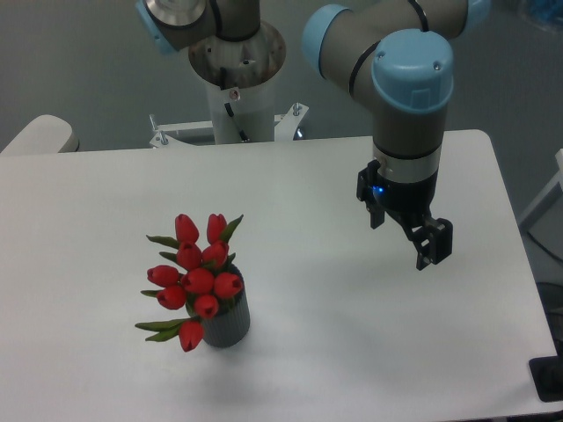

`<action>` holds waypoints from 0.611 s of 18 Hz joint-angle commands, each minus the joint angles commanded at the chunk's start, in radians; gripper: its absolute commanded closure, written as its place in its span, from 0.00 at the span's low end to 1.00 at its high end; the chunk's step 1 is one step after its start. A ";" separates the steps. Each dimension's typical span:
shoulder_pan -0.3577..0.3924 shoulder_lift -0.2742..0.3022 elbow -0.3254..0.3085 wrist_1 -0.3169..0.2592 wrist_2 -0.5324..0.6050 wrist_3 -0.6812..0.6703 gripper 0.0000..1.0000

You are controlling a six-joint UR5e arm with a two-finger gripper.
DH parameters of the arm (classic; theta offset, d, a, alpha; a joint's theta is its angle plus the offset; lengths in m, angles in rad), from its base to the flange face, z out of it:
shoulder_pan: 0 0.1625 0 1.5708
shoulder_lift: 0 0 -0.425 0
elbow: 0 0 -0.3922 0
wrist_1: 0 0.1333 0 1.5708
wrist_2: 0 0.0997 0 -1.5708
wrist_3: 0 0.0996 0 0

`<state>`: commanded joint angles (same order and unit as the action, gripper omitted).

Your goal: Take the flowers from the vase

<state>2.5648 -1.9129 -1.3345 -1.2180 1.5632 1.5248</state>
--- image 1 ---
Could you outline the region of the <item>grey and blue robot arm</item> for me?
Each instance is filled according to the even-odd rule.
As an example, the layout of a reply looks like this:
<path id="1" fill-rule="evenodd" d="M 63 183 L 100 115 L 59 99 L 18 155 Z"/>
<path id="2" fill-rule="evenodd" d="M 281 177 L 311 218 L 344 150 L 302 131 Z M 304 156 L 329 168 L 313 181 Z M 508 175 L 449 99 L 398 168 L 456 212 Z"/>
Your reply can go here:
<path id="1" fill-rule="evenodd" d="M 274 139 L 270 84 L 286 59 L 281 34 L 257 1 L 139 1 L 158 49 L 186 51 L 207 85 L 217 143 Z M 488 1 L 381 1 L 357 12 L 328 4 L 308 19 L 303 56 L 373 116 L 373 157 L 356 195 L 372 228 L 397 222 L 417 267 L 452 251 L 453 227 L 431 215 L 444 125 L 454 89 L 450 41 L 483 21 Z"/>

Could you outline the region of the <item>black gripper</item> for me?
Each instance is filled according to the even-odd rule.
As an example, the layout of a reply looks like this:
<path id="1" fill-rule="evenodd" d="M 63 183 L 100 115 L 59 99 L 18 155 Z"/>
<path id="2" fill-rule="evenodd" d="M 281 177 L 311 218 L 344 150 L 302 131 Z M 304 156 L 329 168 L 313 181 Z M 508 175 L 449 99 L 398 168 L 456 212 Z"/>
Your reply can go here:
<path id="1" fill-rule="evenodd" d="M 416 268 L 437 265 L 452 253 L 453 224 L 431 217 L 438 171 L 414 183 L 399 183 L 380 173 L 381 163 L 373 159 L 358 173 L 356 197 L 369 212 L 369 226 L 380 227 L 385 215 L 405 231 L 417 251 Z"/>

